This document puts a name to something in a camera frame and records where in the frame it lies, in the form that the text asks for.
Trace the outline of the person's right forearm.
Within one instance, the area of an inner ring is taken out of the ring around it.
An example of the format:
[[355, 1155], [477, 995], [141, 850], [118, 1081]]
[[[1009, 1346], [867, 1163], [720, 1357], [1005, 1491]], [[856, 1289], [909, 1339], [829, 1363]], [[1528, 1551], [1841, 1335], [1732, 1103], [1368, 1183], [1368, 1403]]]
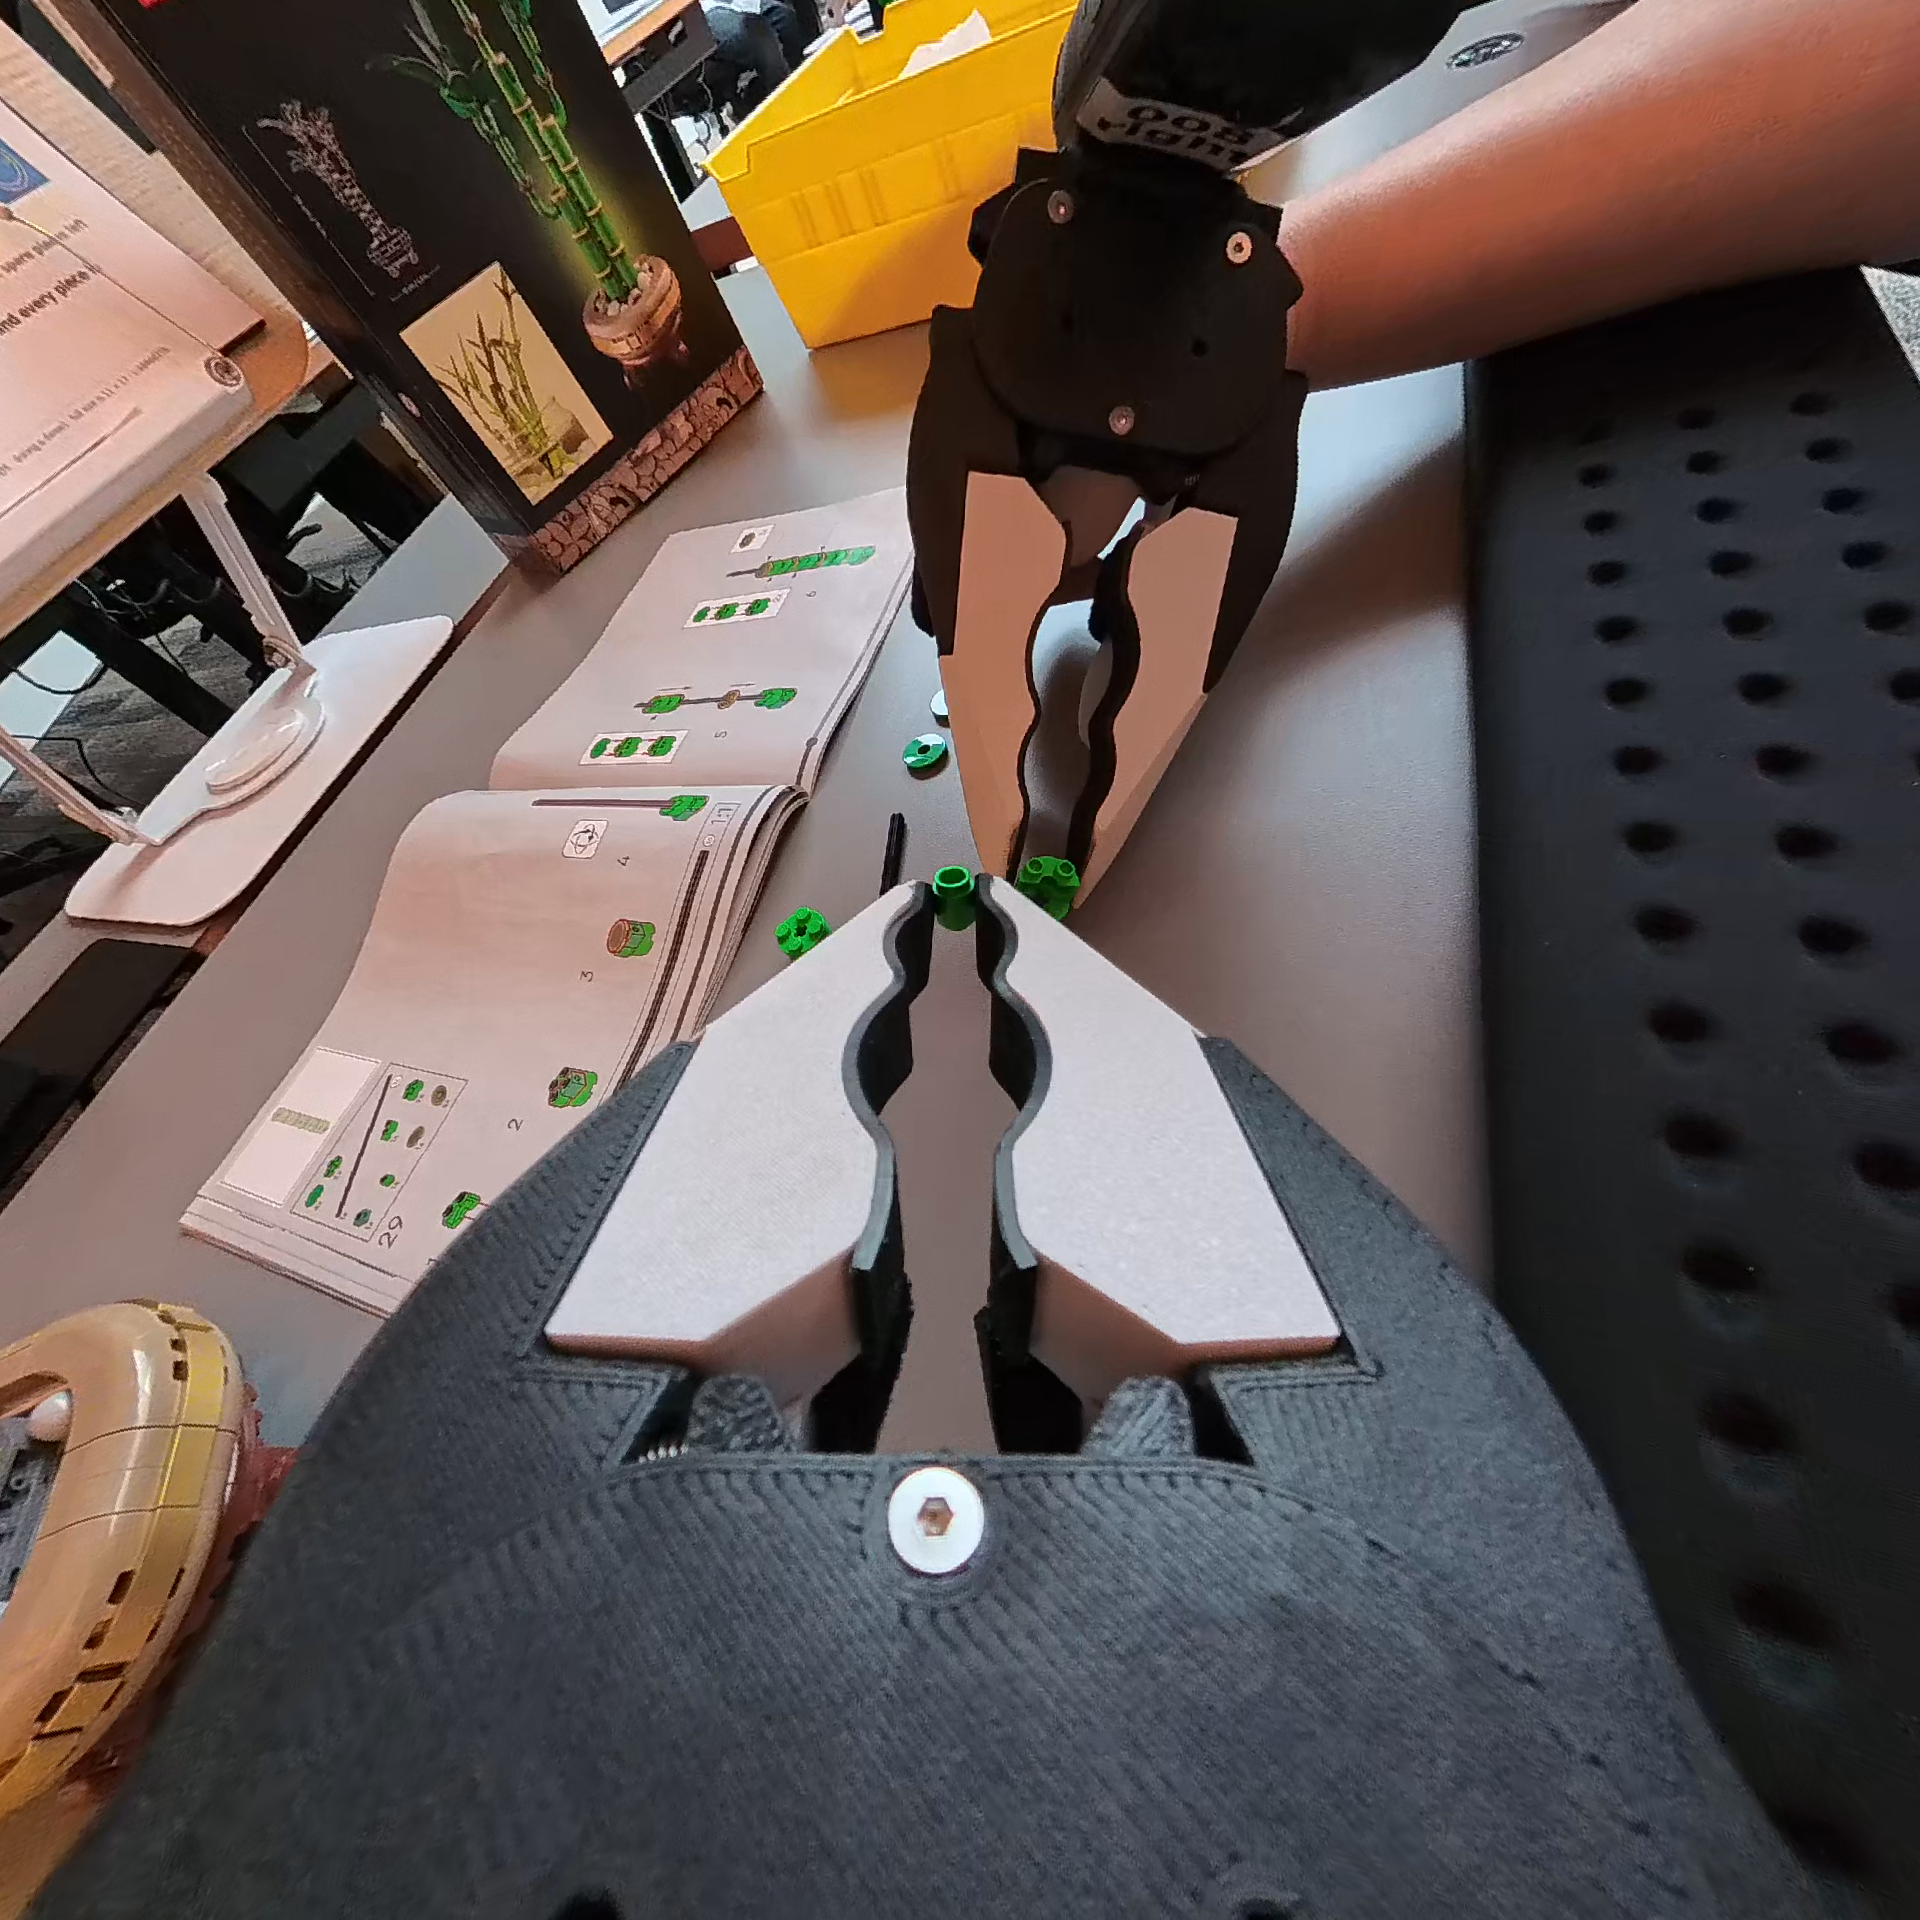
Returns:
[[1920, 250], [1915, 0], [1646, 0], [1287, 207], [1310, 389]]

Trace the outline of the tan rounded toy model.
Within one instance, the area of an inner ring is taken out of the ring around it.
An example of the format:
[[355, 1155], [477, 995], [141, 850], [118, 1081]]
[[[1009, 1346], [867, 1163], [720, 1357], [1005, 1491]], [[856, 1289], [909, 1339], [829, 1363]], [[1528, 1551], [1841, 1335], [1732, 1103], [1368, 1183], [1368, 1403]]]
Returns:
[[291, 1463], [204, 1310], [114, 1299], [6, 1346], [6, 1815], [132, 1760]]

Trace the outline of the open instruction booklet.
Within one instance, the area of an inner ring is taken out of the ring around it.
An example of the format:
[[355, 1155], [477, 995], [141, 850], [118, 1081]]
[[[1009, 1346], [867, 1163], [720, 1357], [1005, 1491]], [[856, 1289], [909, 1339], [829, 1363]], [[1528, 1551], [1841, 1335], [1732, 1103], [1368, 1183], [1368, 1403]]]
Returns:
[[488, 787], [402, 829], [349, 983], [184, 1234], [392, 1314], [706, 1027], [904, 589], [904, 488], [660, 541]]

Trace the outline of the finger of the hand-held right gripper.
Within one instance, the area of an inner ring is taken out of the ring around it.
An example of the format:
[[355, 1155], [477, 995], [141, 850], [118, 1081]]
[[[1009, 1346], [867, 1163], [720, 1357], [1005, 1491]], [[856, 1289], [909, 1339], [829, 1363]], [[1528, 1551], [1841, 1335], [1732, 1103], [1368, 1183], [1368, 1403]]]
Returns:
[[995, 874], [1016, 874], [1027, 829], [1017, 783], [1041, 722], [1027, 650], [1064, 565], [1068, 528], [1043, 491], [1025, 475], [968, 471], [945, 704], [973, 850]]
[[1204, 704], [1229, 547], [1238, 519], [1180, 509], [1132, 528], [1100, 570], [1108, 672], [1083, 709], [1086, 777], [1068, 819], [1083, 894], [1108, 874]]

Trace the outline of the yellow plastic bin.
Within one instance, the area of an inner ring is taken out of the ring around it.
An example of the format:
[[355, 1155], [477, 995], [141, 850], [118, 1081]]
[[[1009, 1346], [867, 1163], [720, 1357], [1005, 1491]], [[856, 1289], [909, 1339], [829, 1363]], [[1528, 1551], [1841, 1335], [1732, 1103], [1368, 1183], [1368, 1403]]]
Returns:
[[807, 349], [973, 298], [968, 211], [1052, 141], [1068, 20], [1068, 0], [884, 3], [882, 36], [829, 36], [707, 151]]

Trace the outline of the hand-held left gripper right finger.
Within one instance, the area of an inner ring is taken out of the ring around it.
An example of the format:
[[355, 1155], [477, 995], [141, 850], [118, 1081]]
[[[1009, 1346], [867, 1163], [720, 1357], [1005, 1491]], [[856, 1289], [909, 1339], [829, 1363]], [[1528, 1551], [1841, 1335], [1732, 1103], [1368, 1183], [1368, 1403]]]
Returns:
[[1009, 879], [973, 888], [995, 1146], [973, 1314], [995, 1442], [1072, 1453], [1127, 1376], [1341, 1351], [1204, 1040]]

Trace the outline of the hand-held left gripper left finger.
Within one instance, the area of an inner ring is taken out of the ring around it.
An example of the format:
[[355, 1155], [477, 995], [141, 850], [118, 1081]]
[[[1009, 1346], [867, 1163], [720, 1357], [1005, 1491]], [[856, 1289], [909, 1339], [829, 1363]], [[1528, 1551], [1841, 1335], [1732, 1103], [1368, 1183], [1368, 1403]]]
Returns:
[[707, 1017], [562, 1289], [545, 1346], [749, 1371], [820, 1453], [872, 1453], [909, 1283], [882, 1120], [909, 1080], [919, 888]]

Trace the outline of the black perforated pad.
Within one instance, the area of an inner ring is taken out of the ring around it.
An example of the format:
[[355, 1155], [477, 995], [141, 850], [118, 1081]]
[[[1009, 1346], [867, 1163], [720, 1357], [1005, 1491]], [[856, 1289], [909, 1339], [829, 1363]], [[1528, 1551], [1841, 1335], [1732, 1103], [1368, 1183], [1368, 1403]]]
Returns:
[[1491, 1278], [1828, 1913], [1915, 1913], [1915, 367], [1862, 269], [1469, 375]]

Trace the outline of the white document stand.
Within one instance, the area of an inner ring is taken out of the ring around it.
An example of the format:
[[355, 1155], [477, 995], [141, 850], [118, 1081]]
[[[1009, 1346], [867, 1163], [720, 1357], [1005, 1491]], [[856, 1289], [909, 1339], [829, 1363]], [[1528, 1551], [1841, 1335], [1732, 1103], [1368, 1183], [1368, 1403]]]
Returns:
[[89, 491], [46, 535], [0, 547], [6, 629], [49, 612], [92, 563], [107, 563], [163, 509], [187, 509], [227, 570], [253, 629], [265, 645], [265, 685], [217, 718], [199, 718], [209, 747], [141, 811], [89, 802], [65, 772], [6, 731], [12, 767], [70, 820], [107, 839], [107, 850], [76, 879], [65, 911], [82, 923], [204, 923], [224, 916], [276, 850], [306, 829], [387, 715], [454, 642], [446, 613], [295, 642], [276, 589], [230, 520], [212, 469], [272, 424], [312, 375], [312, 339], [253, 258], [169, 157], [136, 151], [76, 83], [14, 29], [6, 37], [6, 109], [35, 122], [97, 185], [132, 207], [163, 242], [187, 250], [217, 285], [244, 298], [263, 323], [227, 344], [244, 375], [243, 416], [184, 442], [151, 471]]

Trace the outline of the printed paper sheet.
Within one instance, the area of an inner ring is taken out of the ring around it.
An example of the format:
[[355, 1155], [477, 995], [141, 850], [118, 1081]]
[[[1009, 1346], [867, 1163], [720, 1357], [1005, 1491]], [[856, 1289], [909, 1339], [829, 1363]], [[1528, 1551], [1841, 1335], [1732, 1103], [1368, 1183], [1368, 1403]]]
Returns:
[[244, 411], [227, 344], [263, 317], [0, 109], [6, 547]]

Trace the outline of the black bamboo print box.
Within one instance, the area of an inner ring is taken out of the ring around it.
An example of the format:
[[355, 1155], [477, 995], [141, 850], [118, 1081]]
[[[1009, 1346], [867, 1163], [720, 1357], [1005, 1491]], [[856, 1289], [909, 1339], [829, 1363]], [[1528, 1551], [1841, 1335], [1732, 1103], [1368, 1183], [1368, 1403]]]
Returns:
[[571, 0], [65, 20], [477, 528], [571, 570], [763, 389]]

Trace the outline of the grey desk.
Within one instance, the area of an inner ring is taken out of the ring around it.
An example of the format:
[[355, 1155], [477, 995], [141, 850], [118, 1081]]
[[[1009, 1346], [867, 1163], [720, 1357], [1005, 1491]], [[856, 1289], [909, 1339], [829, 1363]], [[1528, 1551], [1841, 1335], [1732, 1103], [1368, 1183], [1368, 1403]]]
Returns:
[[[370, 580], [349, 627], [446, 612], [461, 642], [6, 1199], [6, 1339], [184, 1299], [238, 1339], [265, 1434], [312, 1427], [376, 1320], [178, 1216], [349, 978], [400, 831], [488, 777], [670, 530], [904, 471], [928, 323], [813, 355], [768, 277], [726, 298], [763, 398], [584, 565], [503, 565], [440, 500]], [[1287, 565], [1078, 923], [1489, 1273], [1463, 563], [1458, 367], [1316, 392]]]

